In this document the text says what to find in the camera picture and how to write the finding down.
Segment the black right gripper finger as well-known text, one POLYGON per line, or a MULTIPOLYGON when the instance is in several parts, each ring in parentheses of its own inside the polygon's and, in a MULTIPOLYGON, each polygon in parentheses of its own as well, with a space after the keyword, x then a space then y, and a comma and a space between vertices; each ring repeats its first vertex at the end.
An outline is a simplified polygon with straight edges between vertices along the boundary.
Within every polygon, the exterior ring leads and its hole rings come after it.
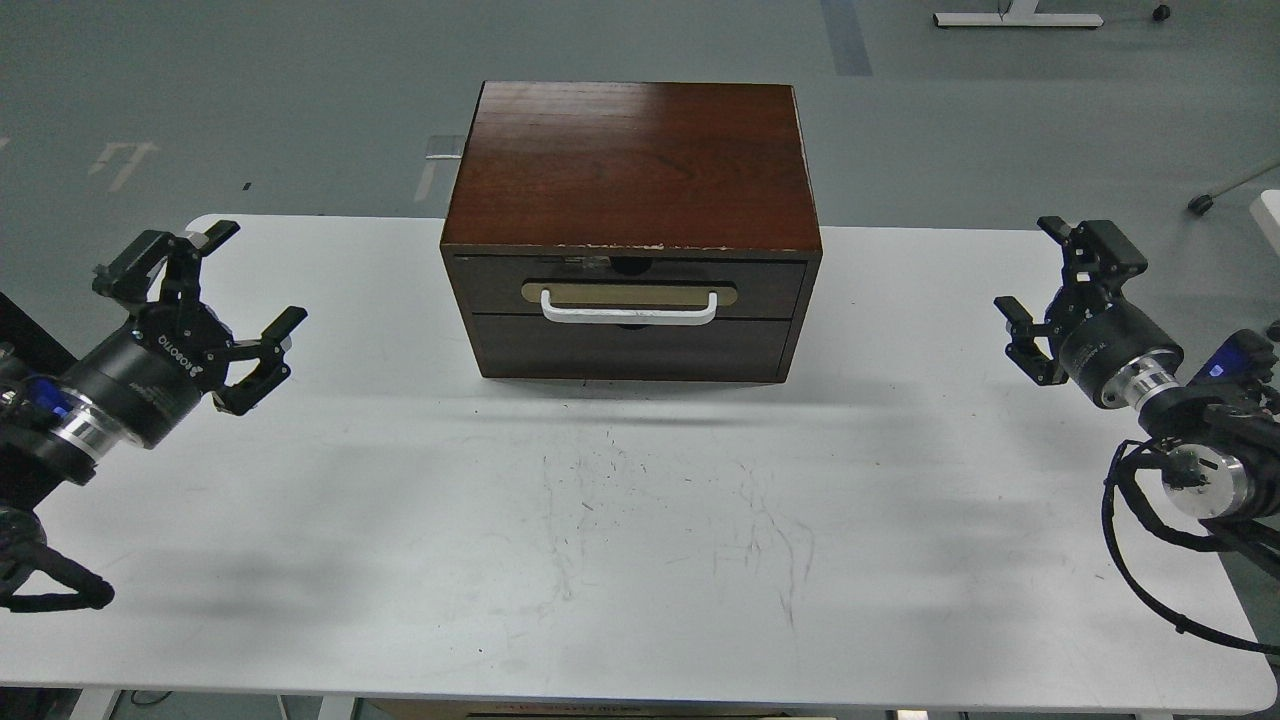
POLYGON ((1039 217, 1037 227, 1062 254, 1062 288, 1092 301, 1114 301, 1126 282, 1146 273, 1148 258, 1111 220, 1069 225, 1061 217, 1039 217))
POLYGON ((996 297, 995 307, 1005 318, 1010 337, 1005 355, 1037 386, 1065 384, 1068 373, 1062 365, 1036 342, 1050 337, 1050 325, 1034 323, 1028 310, 1012 296, 996 297))

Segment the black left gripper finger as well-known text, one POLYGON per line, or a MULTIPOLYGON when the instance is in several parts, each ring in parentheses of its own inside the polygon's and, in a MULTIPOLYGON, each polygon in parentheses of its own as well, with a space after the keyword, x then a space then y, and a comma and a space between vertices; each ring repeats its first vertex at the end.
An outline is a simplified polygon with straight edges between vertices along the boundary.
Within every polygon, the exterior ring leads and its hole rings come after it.
POLYGON ((214 365, 256 361, 253 369, 241 380, 212 391, 212 404, 218 411, 243 416, 291 377, 291 368, 285 363, 291 333, 307 316, 306 309, 288 306, 257 340, 233 340, 224 347, 211 351, 214 365))
POLYGON ((205 232, 145 231, 108 265, 95 268, 92 291, 137 319, 172 310, 179 322, 192 322, 202 307, 198 277, 204 259, 239 231, 241 225, 228 219, 205 232))

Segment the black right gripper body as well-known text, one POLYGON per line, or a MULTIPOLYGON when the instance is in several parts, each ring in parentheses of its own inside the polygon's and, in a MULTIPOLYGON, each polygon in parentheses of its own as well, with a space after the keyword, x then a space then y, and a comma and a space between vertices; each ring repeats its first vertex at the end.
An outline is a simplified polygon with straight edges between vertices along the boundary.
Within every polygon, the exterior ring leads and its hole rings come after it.
POLYGON ((1044 383, 1073 380, 1097 407, 1130 404, 1115 378, 1140 359, 1152 359, 1169 374, 1184 360, 1183 347, 1125 299, 1102 302, 1080 291, 1060 290, 1044 319, 1052 354, 1044 383))

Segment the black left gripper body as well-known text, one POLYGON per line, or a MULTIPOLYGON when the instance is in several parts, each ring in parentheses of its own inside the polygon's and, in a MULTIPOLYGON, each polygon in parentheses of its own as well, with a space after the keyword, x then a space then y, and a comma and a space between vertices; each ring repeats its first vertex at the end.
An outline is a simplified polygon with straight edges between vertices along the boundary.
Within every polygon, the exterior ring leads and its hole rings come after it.
POLYGON ((154 448, 227 378, 232 332, 201 304, 183 324, 179 307, 145 304, 60 378, 69 395, 90 401, 123 427, 132 443, 154 448))

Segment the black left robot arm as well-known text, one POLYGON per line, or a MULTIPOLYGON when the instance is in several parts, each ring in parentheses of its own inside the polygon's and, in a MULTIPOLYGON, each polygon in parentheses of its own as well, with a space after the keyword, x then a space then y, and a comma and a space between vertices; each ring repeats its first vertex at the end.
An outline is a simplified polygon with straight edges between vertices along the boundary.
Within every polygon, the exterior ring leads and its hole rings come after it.
POLYGON ((82 357, 10 299, 3 300, 3 607, 12 612, 104 609, 115 591, 49 546, 36 512, 59 486, 84 486, 120 442, 152 448, 198 405, 242 416, 291 375, 289 306, 256 340, 236 340, 202 301, 204 260, 239 231, 146 231, 95 270, 93 291, 123 324, 82 357))

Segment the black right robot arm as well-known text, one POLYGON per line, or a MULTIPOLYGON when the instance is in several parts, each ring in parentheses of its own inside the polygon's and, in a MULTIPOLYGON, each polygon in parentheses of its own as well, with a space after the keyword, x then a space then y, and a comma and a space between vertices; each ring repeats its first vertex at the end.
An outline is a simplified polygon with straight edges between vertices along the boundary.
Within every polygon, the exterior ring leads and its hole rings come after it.
POLYGON ((1183 383, 1183 347, 1123 286, 1146 272, 1146 256, 1108 220, 1038 227, 1062 254, 1061 286, 1042 322, 1011 296, 995 306, 1006 320, 1006 356, 1038 386, 1075 383, 1101 409, 1132 407, 1153 441, 1169 500, 1203 536, 1179 534, 1151 519, 1151 533, 1181 547, 1235 552, 1277 574, 1276 363, 1251 331, 1229 340, 1225 370, 1183 383))

